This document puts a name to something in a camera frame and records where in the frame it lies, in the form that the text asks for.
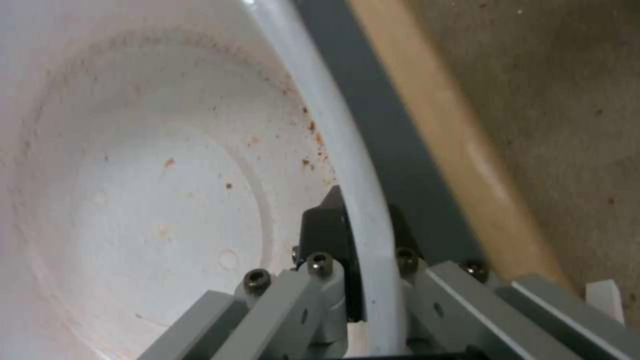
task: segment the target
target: stain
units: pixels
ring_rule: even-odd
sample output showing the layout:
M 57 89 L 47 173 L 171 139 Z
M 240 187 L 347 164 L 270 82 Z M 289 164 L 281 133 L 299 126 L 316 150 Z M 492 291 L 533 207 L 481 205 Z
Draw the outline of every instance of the stain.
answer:
M 316 133 L 316 144 L 324 146 L 324 140 L 322 139 L 322 135 L 320 135 L 320 133 Z
M 165 162 L 164 162 L 164 168 L 168 169 L 172 166 L 174 166 L 175 164 L 175 160 L 173 158 L 168 158 Z
M 167 241 L 171 241 L 172 239 L 169 237 L 171 233 L 171 225 L 169 224 L 160 224 L 158 225 L 158 236 L 161 238 L 165 238 Z

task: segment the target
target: brown speck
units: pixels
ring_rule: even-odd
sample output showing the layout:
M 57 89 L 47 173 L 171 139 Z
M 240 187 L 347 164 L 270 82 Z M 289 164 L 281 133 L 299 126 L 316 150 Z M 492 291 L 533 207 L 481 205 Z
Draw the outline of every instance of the brown speck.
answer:
M 165 162 L 164 162 L 164 168 L 170 168 L 175 164 L 175 160 L 173 158 L 168 158 Z
M 165 237 L 169 235 L 170 231 L 171 231 L 171 226 L 169 226 L 168 224 L 158 225 L 158 235 Z
M 316 134 L 316 144 L 320 146 L 324 145 L 324 140 L 322 139 L 322 135 L 320 135 L 320 133 Z

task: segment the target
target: rust stain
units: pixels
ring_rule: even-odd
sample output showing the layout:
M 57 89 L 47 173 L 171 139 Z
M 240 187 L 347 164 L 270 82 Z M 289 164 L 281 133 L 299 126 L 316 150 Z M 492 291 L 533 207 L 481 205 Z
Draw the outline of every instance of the rust stain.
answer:
M 316 134 L 316 144 L 324 146 L 324 140 L 322 139 L 322 135 L 320 135 L 320 133 Z
M 165 162 L 164 162 L 164 168 L 170 168 L 175 164 L 175 160 L 173 158 L 168 158 Z

